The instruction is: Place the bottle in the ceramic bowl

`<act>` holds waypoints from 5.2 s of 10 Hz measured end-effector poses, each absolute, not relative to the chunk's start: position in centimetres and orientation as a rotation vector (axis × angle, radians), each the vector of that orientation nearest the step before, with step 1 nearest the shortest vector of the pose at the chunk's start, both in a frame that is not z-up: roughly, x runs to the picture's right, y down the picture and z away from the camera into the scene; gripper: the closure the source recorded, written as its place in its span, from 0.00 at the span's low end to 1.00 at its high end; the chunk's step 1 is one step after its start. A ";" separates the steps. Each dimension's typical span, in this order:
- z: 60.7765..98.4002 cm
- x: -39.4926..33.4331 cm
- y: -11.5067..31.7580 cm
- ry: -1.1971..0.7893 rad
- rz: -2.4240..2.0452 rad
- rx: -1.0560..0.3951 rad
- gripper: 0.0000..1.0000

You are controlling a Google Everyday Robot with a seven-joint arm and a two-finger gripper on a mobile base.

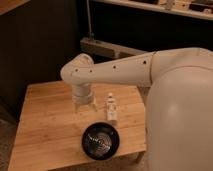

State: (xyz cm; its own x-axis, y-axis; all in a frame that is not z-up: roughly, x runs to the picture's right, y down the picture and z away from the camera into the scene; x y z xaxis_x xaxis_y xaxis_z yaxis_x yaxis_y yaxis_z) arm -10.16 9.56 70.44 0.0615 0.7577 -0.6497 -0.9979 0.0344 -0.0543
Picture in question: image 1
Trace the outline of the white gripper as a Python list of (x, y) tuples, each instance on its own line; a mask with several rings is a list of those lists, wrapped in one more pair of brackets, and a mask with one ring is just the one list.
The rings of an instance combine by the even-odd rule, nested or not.
[[(73, 100), (76, 104), (74, 104), (74, 112), (78, 113), (79, 105), (86, 105), (93, 102), (94, 93), (91, 89), (90, 84), (81, 84), (81, 85), (73, 85)], [(97, 112), (96, 104), (92, 103), (91, 108)]]

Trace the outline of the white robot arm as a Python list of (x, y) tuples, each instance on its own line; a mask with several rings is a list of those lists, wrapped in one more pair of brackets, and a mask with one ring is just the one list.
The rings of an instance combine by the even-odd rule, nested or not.
[(99, 64), (81, 53), (60, 75), (77, 104), (93, 99), (93, 83), (147, 87), (148, 171), (213, 171), (213, 51), (161, 50)]

